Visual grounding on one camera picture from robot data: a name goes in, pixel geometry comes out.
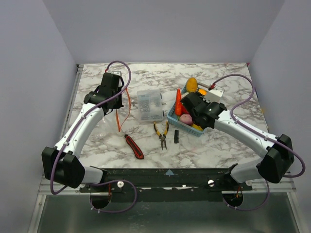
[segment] white wall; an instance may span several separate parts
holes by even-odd
[[[305,160],[294,180],[311,229],[311,1],[286,0],[250,64],[259,101],[271,132],[285,133]],[[292,172],[301,166],[296,159]]]
[[[43,0],[78,63],[250,62],[284,0]]]
[[[76,66],[41,0],[0,2],[0,228],[27,232]]]

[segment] blue plastic bin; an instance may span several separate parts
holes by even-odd
[[[186,86],[184,86],[184,88],[181,90],[181,94],[184,94],[186,92],[187,92]],[[169,111],[169,113],[167,114],[167,119],[168,119],[168,122],[170,124],[172,124],[178,128],[181,128],[182,130],[187,131],[190,134],[193,134],[197,137],[200,137],[206,131],[206,129],[204,129],[203,131],[199,131],[199,130],[177,120],[177,116],[175,114],[175,103],[174,103],[173,107],[171,108],[171,110]]]

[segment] basket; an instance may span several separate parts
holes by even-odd
[[[186,93],[186,86],[184,86],[184,88],[181,90],[181,94]],[[204,129],[203,131],[197,130],[189,125],[186,125],[182,122],[180,122],[179,120],[177,120],[177,116],[175,114],[175,103],[173,105],[173,107],[171,108],[171,110],[169,111],[169,113],[167,114],[167,119],[168,122],[178,128],[181,128],[184,131],[189,132],[190,134],[193,134],[197,137],[200,137],[202,134],[205,133],[206,129]]]

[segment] pliers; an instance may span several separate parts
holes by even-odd
[[[160,138],[160,140],[161,140],[161,147],[162,147],[162,150],[163,150],[163,145],[165,146],[165,149],[167,149],[167,148],[166,148],[166,141],[165,141],[165,138],[166,138],[167,132],[169,131],[169,122],[166,121],[166,129],[165,129],[165,131],[164,131],[163,134],[161,134],[161,133],[159,132],[159,130],[157,129],[157,127],[156,127],[156,122],[154,122],[154,128],[155,128],[156,134],[159,136],[159,138]]]

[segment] black comb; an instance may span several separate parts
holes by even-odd
[[[174,143],[178,143],[179,142],[179,130],[175,130],[174,133]]]

